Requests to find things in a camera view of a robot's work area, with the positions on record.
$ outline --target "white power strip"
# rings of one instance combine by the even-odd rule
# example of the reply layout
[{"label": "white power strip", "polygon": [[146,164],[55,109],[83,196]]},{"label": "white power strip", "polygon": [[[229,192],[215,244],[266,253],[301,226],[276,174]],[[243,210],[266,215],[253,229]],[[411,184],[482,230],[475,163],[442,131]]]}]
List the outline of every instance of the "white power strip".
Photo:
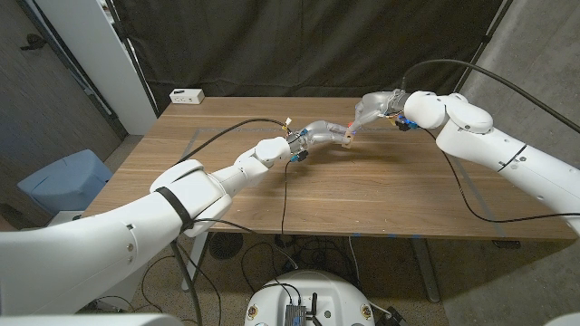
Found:
[{"label": "white power strip", "polygon": [[176,104],[200,104],[205,98],[201,89],[175,89],[169,96]]}]

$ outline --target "robotic arm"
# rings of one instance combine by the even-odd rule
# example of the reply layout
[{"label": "robotic arm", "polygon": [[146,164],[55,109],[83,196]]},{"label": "robotic arm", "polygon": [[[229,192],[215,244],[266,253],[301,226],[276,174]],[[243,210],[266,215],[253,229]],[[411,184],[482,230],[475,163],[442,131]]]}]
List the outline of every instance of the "robotic arm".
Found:
[{"label": "robotic arm", "polygon": [[[395,119],[400,128],[433,129],[444,152],[496,170],[502,177],[557,213],[580,212],[580,171],[493,127],[489,113],[458,93],[437,96],[402,90],[366,94],[355,107],[347,132],[379,118]],[[563,216],[580,235],[580,216]]]},{"label": "robotic arm", "polygon": [[221,218],[232,197],[257,185],[279,160],[302,160],[309,146],[346,144],[346,128],[313,122],[260,141],[212,174],[195,159],[160,175],[150,194],[110,212],[0,236],[0,314],[75,313],[146,264],[181,232],[196,236]]}]

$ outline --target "table top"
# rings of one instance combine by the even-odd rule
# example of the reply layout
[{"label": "table top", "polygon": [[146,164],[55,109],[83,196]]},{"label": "table top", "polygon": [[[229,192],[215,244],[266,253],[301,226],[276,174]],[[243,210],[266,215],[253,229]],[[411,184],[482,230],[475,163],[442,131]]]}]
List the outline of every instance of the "table top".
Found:
[{"label": "table top", "polygon": [[[315,120],[346,125],[347,98],[206,98],[199,105],[170,104],[95,198],[85,216],[106,212],[148,194],[153,180],[184,154],[242,120],[292,118],[291,129]],[[253,122],[233,130],[193,158],[210,173],[232,165],[261,139],[284,136],[279,126]],[[495,224],[466,208],[450,167],[424,130],[399,131],[387,120],[357,133],[350,149],[323,144],[287,171],[285,234],[459,239],[574,239],[559,218]],[[452,158],[467,199],[496,220],[551,211],[494,171]],[[242,190],[223,217],[258,233],[278,234],[284,205],[279,162],[257,187]],[[210,231],[239,232],[224,224]]]}]

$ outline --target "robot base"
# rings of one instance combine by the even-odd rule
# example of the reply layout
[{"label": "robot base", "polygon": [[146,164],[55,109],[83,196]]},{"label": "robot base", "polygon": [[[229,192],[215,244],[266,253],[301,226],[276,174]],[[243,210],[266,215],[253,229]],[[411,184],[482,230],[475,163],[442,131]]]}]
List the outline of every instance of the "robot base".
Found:
[{"label": "robot base", "polygon": [[[262,288],[250,299],[244,325],[374,325],[371,305],[364,294],[336,275],[322,271],[299,270],[286,273],[277,279],[280,283],[293,285],[300,292],[302,297],[300,305],[304,308],[290,306],[287,312],[286,305],[290,305],[290,297],[284,287]],[[265,286],[269,284],[276,284],[276,281],[270,281]],[[299,300],[296,290],[290,286],[285,288],[290,292],[296,306]],[[312,321],[312,313],[309,313],[313,308],[318,323]],[[285,320],[287,313],[300,310],[303,317]]]}]

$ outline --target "blue plastic bin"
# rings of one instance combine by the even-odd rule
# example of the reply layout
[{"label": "blue plastic bin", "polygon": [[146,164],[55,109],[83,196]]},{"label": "blue plastic bin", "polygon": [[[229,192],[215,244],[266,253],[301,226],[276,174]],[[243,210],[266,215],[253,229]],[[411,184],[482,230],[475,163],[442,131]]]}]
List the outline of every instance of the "blue plastic bin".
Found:
[{"label": "blue plastic bin", "polygon": [[101,160],[86,149],[34,172],[18,188],[54,216],[85,210],[111,177]]}]

